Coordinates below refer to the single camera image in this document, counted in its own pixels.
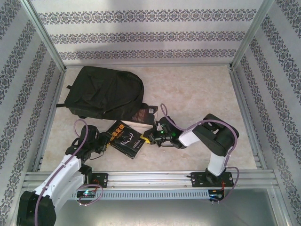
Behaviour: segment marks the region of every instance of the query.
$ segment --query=patterned wallpaper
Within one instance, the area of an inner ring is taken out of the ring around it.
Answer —
[[[236,69],[293,225],[301,225],[300,32],[300,3],[275,1]]]
[[[32,0],[66,65],[230,63],[262,0]]]
[[[9,225],[61,76],[18,0],[0,0],[0,225]]]

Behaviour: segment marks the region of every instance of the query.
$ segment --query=purple cable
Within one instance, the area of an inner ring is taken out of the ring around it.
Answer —
[[[224,201],[229,197],[229,195],[233,192],[233,190],[234,190],[234,188],[235,188],[235,186],[236,186],[236,184],[237,184],[237,182],[238,182],[238,179],[239,179],[239,169],[238,169],[236,166],[229,166],[229,167],[227,167],[227,169],[236,169],[236,171],[237,171],[237,177],[236,177],[236,180],[235,180],[235,182],[234,182],[233,187],[232,187],[231,190],[228,192],[227,196],[224,197],[224,199],[222,200],[223,202],[224,202]]]
[[[184,131],[185,129],[182,129],[182,128],[180,128],[180,127],[178,127],[169,117],[168,117],[168,115],[167,115],[167,107],[165,106],[165,104],[164,103],[161,103],[160,104],[160,107],[161,107],[161,111],[162,111],[162,113],[164,114],[164,116],[165,116],[165,118],[174,126],[174,127],[176,127],[177,129],[179,129],[179,130],[182,130],[182,131]]]
[[[233,147],[228,151],[227,157],[226,157],[226,160],[225,160],[225,163],[224,163],[224,167],[227,167],[227,163],[228,163],[228,161],[229,161],[230,154],[233,152],[234,148],[235,148],[236,145],[237,145],[237,141],[238,141],[238,137],[237,137],[237,135],[236,135],[234,129],[233,129],[230,125],[228,125],[227,123],[225,123],[225,122],[223,122],[223,121],[207,119],[207,120],[198,121],[197,123],[195,123],[195,124],[189,126],[187,129],[182,129],[182,128],[178,127],[178,126],[177,126],[170,118],[168,118],[168,115],[167,115],[167,107],[165,106],[165,104],[162,103],[162,104],[160,105],[160,107],[161,107],[162,113],[163,113],[163,115],[165,116],[165,118],[166,118],[173,126],[175,126],[177,129],[182,130],[182,131],[188,131],[188,130],[190,130],[190,129],[192,129],[192,128],[198,126],[198,125],[202,125],[202,124],[207,123],[207,122],[218,123],[218,124],[221,124],[221,125],[227,127],[227,128],[232,132],[232,134],[233,134],[233,136],[234,136],[234,145],[233,145]]]
[[[101,197],[103,196],[103,187],[102,187],[101,185],[98,185],[98,184],[82,185],[82,186],[79,187],[79,189],[84,188],[84,187],[91,187],[91,186],[101,188],[101,189],[102,189],[102,193],[101,193],[101,195],[100,195],[97,199],[95,199],[95,200],[93,200],[93,201],[91,201],[91,202],[89,202],[89,203],[87,203],[87,204],[81,204],[80,200],[81,200],[81,198],[83,198],[84,196],[80,197],[78,203],[79,203],[81,206],[88,206],[88,205],[91,205],[91,204],[93,204],[94,202],[97,202],[98,200],[100,200]]]
[[[70,158],[65,162],[65,164],[62,165],[62,166],[61,166],[61,167],[60,167],[60,168],[52,175],[52,177],[51,177],[51,178],[48,180],[48,182],[45,184],[45,187],[43,187],[42,192],[41,192],[41,194],[40,194],[39,197],[38,197],[37,204],[36,204],[36,207],[35,207],[35,210],[34,210],[34,225],[35,225],[35,226],[38,226],[38,225],[39,225],[39,224],[38,224],[38,210],[39,210],[39,203],[40,203],[40,201],[41,201],[41,199],[42,199],[43,194],[45,193],[45,191],[47,190],[49,184],[50,184],[51,181],[55,178],[55,176],[62,170],[62,168],[64,168],[64,166],[65,166],[68,162],[70,162],[70,160],[77,154],[77,152],[79,152],[79,150],[82,148],[82,146],[84,145],[84,143],[85,143],[85,141],[86,141],[86,139],[87,139],[87,136],[88,136],[88,125],[87,125],[87,123],[85,122],[85,120],[83,120],[83,119],[78,119],[78,120],[76,120],[75,123],[74,123],[74,128],[75,128],[76,124],[77,124],[79,121],[84,122],[84,124],[85,124],[85,126],[86,126],[86,134],[85,134],[84,140],[83,140],[83,142],[80,144],[80,146],[78,147],[78,149],[73,153],[73,155],[70,156]]]

